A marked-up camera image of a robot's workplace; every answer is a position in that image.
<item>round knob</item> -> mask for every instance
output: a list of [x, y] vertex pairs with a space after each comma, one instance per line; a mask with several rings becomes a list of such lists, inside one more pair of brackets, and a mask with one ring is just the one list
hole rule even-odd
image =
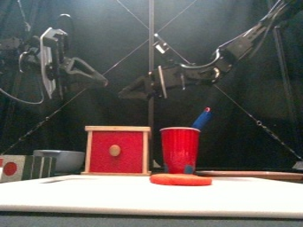
[[109, 147], [109, 155], [113, 157], [120, 155], [120, 147], [117, 145]]

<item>blue marker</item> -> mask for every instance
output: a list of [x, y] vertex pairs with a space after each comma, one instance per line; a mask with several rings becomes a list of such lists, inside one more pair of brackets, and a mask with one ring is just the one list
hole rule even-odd
[[209, 121], [212, 117], [211, 108], [205, 107], [204, 112], [200, 114], [200, 116], [196, 118], [192, 128], [201, 130], [205, 123]]

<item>cable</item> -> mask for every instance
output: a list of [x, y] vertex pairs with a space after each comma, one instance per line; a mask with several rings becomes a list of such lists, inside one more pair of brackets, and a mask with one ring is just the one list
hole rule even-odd
[[21, 100], [20, 98], [8, 94], [1, 88], [0, 88], [0, 93], [2, 93], [9, 99], [14, 100], [18, 103], [22, 103], [22, 104], [26, 104], [26, 105], [38, 105], [44, 102], [44, 94], [42, 94], [41, 84], [40, 84], [38, 80], [37, 80], [37, 87], [38, 87], [38, 90], [40, 90], [40, 93], [41, 93], [41, 100], [37, 101], [37, 102], [28, 102], [28, 101]]

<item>metal pole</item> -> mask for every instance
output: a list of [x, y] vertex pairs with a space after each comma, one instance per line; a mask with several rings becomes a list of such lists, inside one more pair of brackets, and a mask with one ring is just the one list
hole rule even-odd
[[[148, 53], [149, 53], [149, 72], [153, 69], [153, 16], [155, 16], [155, 2], [153, 0], [148, 0], [149, 3], [149, 48], [148, 48]], [[152, 156], [152, 148], [153, 148], [153, 98], [149, 99], [148, 101], [148, 125], [151, 127], [151, 142], [149, 142], [149, 168], [153, 167], [153, 156]]]

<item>orange sponge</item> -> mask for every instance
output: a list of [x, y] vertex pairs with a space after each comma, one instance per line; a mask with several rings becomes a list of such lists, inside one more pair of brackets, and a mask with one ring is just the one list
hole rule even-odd
[[192, 174], [155, 174], [149, 180], [153, 184], [201, 186], [212, 184], [212, 178]]

